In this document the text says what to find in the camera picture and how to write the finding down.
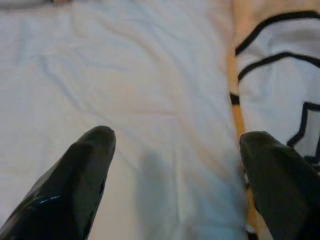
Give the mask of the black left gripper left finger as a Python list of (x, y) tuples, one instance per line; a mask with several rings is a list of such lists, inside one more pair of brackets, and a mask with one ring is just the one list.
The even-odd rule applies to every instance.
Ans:
[(87, 240), (116, 149), (113, 129), (85, 132), (31, 187), (0, 229), (2, 240)]

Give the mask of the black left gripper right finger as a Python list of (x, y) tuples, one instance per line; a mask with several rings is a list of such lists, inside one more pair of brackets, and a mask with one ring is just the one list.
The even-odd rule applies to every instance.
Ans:
[(244, 133), (240, 154), (255, 207), (275, 240), (320, 238), (320, 176), (265, 131)]

